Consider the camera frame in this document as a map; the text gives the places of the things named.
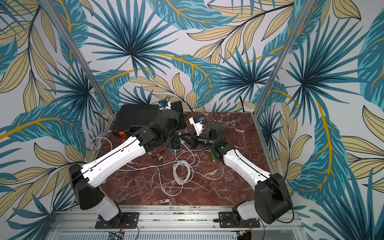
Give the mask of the phone with light case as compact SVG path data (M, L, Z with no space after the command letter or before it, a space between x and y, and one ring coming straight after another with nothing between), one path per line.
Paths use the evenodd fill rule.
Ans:
M171 137L170 150L171 151L180 151L181 150L181 139L179 133L174 133Z

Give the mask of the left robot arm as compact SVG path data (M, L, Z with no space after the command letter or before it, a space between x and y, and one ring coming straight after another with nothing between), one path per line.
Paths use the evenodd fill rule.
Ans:
M163 110L153 122L135 131L109 153L83 166L71 166L71 185L81 210L96 212L101 222L113 229L122 228L126 219L121 209L103 192L100 185L124 165L162 146L175 132L186 127L186 116L183 112Z

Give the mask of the phone with pink case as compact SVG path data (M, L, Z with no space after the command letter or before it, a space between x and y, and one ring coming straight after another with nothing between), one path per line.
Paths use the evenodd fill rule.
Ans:
M179 114L180 119L185 118L184 107L183 107L182 101L172 102L171 103L171 109L176 111Z

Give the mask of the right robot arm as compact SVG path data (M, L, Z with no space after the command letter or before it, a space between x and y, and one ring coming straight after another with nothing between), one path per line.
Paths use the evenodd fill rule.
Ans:
M211 122L209 133L204 134L201 118L190 118L189 121L195 131L181 134L181 139L193 149L203 146L210 150L214 159L234 170L254 189L254 200L233 207L231 216L226 218L226 221L232 221L240 226L260 219L266 224L272 224L279 221L284 214L294 210L282 175L271 174L244 157L234 145L227 142L226 134L219 122Z

